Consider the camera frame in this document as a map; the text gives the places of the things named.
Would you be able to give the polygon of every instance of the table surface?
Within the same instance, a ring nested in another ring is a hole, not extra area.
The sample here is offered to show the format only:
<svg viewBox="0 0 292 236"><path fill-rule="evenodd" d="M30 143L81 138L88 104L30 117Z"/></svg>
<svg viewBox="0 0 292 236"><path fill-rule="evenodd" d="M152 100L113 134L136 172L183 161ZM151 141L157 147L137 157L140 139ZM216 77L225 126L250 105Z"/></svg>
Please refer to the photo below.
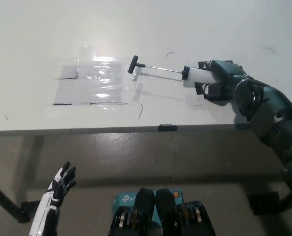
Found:
<svg viewBox="0 0 292 236"><path fill-rule="evenodd" d="M0 134L245 122L231 104L212 104L146 68L136 82L125 73L125 83L135 87L127 105L53 106L62 67L93 44L96 57L127 65L138 55L141 63L178 71L198 61L233 60L292 101L292 1L0 0Z"/></svg>

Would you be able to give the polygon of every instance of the scratch on table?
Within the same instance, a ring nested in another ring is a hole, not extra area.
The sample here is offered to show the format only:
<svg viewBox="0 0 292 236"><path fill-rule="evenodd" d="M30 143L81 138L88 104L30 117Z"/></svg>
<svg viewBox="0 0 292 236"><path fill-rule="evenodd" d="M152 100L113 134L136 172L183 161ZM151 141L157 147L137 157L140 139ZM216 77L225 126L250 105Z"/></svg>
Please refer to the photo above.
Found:
<svg viewBox="0 0 292 236"><path fill-rule="evenodd" d="M171 53L174 53L174 52L169 52L168 54L166 54L166 58L167 58L167 56L168 56L169 54L171 54Z"/></svg>
<svg viewBox="0 0 292 236"><path fill-rule="evenodd" d="M269 48L269 47L262 47L262 49L269 49L269 50L271 50L272 52L277 53L274 49Z"/></svg>
<svg viewBox="0 0 292 236"><path fill-rule="evenodd" d="M139 118L141 118L141 116L142 116L142 113L143 113L143 110L144 110L144 107L143 107L143 105L141 104L141 111L140 111L140 114L138 115L138 117L137 117L137 119L139 119Z"/></svg>
<svg viewBox="0 0 292 236"><path fill-rule="evenodd" d="M211 31L213 31L213 33L214 33L214 36L216 36L216 32L215 32L215 30L213 30L213 29L210 29Z"/></svg>

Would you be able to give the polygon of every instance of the transparent plastic sheet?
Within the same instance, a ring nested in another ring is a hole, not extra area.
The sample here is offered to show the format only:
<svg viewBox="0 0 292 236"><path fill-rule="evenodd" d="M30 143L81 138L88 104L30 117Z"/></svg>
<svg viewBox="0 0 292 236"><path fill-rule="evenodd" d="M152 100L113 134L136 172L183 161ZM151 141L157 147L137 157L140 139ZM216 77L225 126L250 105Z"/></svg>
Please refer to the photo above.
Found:
<svg viewBox="0 0 292 236"><path fill-rule="evenodd" d="M96 45L84 45L74 63L62 67L54 104L132 104L134 81L124 59L97 57Z"/></svg>
<svg viewBox="0 0 292 236"><path fill-rule="evenodd" d="M54 104L122 102L122 64L92 61L63 68Z"/></svg>
<svg viewBox="0 0 292 236"><path fill-rule="evenodd" d="M136 82L126 72L128 59L97 57L95 48L95 44L85 45L79 57L61 63L47 118L140 118L143 106Z"/></svg>

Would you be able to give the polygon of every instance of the robotic hand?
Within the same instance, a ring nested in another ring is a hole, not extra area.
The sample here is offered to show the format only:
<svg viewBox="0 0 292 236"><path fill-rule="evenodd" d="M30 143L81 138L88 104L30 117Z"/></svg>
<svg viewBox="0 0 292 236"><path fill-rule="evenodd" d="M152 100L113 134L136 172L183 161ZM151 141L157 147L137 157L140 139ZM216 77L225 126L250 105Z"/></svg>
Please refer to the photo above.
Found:
<svg viewBox="0 0 292 236"><path fill-rule="evenodd" d="M292 103L282 92L255 80L237 64L221 60L200 63L201 69L211 71L220 82L195 82L197 94L209 101L233 101L257 137L280 158L282 176L292 191Z"/></svg>
<svg viewBox="0 0 292 236"><path fill-rule="evenodd" d="M59 208L62 205L65 195L76 182L75 167L69 168L70 163L66 162L54 176L50 186L43 194L36 211L29 236L56 236L59 218Z"/></svg>

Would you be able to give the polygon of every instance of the black tape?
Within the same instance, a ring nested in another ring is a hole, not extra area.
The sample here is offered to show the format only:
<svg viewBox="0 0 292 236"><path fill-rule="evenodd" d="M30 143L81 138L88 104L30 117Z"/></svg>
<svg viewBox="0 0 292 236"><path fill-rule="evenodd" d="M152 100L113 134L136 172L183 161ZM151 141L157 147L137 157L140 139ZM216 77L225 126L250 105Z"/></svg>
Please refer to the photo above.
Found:
<svg viewBox="0 0 292 236"><path fill-rule="evenodd" d="M177 126L173 124L161 124L158 126L158 132L177 131Z"/></svg>
<svg viewBox="0 0 292 236"><path fill-rule="evenodd" d="M70 106L72 103L53 103L53 106Z"/></svg>

